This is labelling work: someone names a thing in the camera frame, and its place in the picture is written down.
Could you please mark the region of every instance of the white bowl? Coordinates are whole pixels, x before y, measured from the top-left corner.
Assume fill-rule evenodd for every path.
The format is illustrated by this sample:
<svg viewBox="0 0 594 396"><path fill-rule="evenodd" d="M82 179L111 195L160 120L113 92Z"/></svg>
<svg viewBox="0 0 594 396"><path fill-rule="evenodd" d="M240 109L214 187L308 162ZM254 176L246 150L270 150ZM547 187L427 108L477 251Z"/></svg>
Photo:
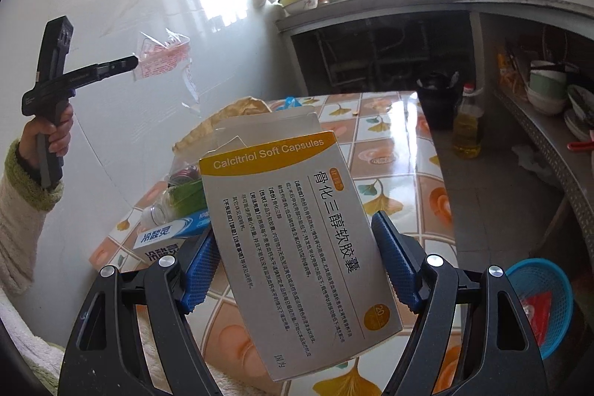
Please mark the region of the white bowl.
<svg viewBox="0 0 594 396"><path fill-rule="evenodd" d="M587 124L577 117L573 109L568 109L563 118L565 118L565 124L573 136L582 142L590 141L590 131Z"/></svg>
<svg viewBox="0 0 594 396"><path fill-rule="evenodd" d="M556 63L551 63L550 61L541 61L541 60L530 61L531 69L546 69L547 66L556 66Z"/></svg>
<svg viewBox="0 0 594 396"><path fill-rule="evenodd" d="M299 14L310 9L318 7L318 0L299 0L284 7L287 14Z"/></svg>
<svg viewBox="0 0 594 396"><path fill-rule="evenodd" d="M571 101L571 105L573 106L573 110L575 111L577 117L580 118L581 121L583 121L584 118L586 118L586 114L584 113L584 110L581 109L581 106L578 105L577 102L575 102L575 99L571 97L572 91L577 91L578 93L580 93L581 97L592 111L594 111L594 94L592 94L586 88L582 88L581 86L569 85L567 87L567 94L569 96L569 100Z"/></svg>
<svg viewBox="0 0 594 396"><path fill-rule="evenodd" d="M534 109L542 114L553 116L563 111L567 99L548 98L531 90L529 86L526 87L528 94L528 101L534 106Z"/></svg>

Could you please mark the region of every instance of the yellow oil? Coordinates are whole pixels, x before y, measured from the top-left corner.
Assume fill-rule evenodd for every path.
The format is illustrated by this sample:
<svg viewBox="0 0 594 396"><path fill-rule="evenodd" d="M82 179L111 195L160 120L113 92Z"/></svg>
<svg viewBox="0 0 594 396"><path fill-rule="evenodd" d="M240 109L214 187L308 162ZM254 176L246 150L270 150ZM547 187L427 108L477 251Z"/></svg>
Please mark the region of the yellow oil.
<svg viewBox="0 0 594 396"><path fill-rule="evenodd" d="M467 160L479 156L483 132L482 110L469 111L459 112L456 115L452 139L456 155Z"/></svg>

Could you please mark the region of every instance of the tiled tabletop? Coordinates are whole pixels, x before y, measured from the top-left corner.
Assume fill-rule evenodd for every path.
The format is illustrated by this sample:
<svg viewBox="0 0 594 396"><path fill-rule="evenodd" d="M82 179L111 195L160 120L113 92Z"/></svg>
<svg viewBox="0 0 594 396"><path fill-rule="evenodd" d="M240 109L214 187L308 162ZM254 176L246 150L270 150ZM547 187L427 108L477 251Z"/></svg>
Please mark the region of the tiled tabletop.
<svg viewBox="0 0 594 396"><path fill-rule="evenodd" d="M313 106L324 130L333 130L365 212L385 210L396 228L415 237L427 253L457 266L450 202L431 133L415 92L385 92L298 98ZM284 104L270 103L271 109ZM166 187L157 183L140 200L124 230L114 228L90 261L122 271L144 266L131 252L142 208ZM363 355L338 366L290 381L273 382L244 328L222 265L203 304L188 316L207 363L249 385L278 396L343 396L358 385L365 395L381 394L406 346L416 316L397 302L404 330ZM460 344L456 311L450 346Z"/></svg>

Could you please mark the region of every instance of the toothpaste box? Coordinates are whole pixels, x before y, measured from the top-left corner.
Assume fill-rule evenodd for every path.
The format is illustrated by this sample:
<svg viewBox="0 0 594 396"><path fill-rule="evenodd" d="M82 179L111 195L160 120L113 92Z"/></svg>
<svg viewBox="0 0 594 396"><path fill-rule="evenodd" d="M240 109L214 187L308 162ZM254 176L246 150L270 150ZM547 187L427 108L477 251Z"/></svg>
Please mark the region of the toothpaste box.
<svg viewBox="0 0 594 396"><path fill-rule="evenodd" d="M164 255L175 254L185 239L200 235L209 226L209 211L199 210L168 224L142 232L136 238L132 251L150 264Z"/></svg>
<svg viewBox="0 0 594 396"><path fill-rule="evenodd" d="M402 329L333 132L200 160L219 252L272 380L341 363Z"/></svg>

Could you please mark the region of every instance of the kitchen counter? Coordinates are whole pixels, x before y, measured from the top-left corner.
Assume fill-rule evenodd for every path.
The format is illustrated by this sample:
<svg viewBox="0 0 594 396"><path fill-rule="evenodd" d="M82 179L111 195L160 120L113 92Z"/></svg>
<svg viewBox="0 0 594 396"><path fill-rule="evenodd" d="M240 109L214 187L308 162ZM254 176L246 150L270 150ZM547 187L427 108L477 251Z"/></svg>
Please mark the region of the kitchen counter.
<svg viewBox="0 0 594 396"><path fill-rule="evenodd" d="M276 22L295 35L352 20L391 14L466 10L535 20L594 39L594 0L345 0Z"/></svg>

